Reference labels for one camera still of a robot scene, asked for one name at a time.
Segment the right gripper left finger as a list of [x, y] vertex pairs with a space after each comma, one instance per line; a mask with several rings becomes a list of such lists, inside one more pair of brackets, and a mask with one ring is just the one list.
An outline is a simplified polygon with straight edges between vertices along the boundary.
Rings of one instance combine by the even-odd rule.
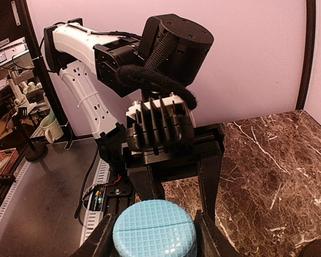
[[106, 214], [93, 230], [85, 242], [70, 256], [71, 257], [99, 257], [113, 256], [113, 227], [118, 216]]

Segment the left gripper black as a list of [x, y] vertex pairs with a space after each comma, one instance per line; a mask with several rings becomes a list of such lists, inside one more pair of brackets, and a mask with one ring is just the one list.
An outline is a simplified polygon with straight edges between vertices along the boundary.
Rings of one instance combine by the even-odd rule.
[[203, 212], [215, 217], [216, 199], [224, 154], [224, 135], [219, 124], [194, 129], [194, 140], [187, 144], [161, 147], [132, 154], [128, 145], [121, 145], [121, 158], [127, 175], [141, 201], [165, 200], [165, 191], [157, 178], [198, 176]]

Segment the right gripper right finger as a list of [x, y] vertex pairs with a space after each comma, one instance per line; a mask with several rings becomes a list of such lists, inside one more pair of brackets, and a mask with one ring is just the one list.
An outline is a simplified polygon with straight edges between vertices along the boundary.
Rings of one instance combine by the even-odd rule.
[[240, 257], [208, 214], [197, 210], [194, 219], [197, 256]]

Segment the blue microphone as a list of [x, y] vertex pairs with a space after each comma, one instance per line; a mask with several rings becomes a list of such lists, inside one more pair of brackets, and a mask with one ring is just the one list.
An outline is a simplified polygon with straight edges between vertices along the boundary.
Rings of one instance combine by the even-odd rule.
[[133, 204], [113, 227], [116, 256], [197, 256], [197, 236], [191, 216], [166, 200]]

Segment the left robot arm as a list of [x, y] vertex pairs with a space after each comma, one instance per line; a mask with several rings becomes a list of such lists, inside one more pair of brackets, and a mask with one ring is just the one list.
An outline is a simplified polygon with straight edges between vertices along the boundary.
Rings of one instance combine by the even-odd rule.
[[187, 88], [213, 41], [176, 14], [148, 18], [142, 35], [94, 31], [80, 18], [44, 29], [48, 67], [75, 96], [110, 169], [80, 206], [119, 215], [135, 198], [165, 199], [164, 182], [195, 176], [214, 218], [224, 136], [217, 124], [195, 125]]

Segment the small circuit board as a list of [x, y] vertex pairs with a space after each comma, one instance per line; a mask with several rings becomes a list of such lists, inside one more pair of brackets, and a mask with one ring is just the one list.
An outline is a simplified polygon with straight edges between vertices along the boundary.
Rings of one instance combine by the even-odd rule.
[[91, 201], [89, 205], [89, 210], [91, 211], [101, 211], [103, 200], [105, 196], [105, 185], [96, 185], [91, 194]]

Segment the white mug background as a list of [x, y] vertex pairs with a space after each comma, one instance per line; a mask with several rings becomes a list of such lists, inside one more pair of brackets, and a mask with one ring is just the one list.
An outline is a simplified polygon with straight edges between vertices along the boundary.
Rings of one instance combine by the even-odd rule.
[[64, 132], [52, 109], [50, 109], [49, 114], [41, 121], [40, 128], [43, 131], [46, 140], [50, 144], [55, 143], [55, 141], [64, 135]]

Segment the red plastic basket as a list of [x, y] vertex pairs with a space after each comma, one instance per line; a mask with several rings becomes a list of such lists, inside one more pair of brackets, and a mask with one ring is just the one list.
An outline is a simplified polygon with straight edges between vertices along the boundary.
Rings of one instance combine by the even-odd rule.
[[0, 175], [9, 174], [18, 157], [16, 148], [0, 150]]

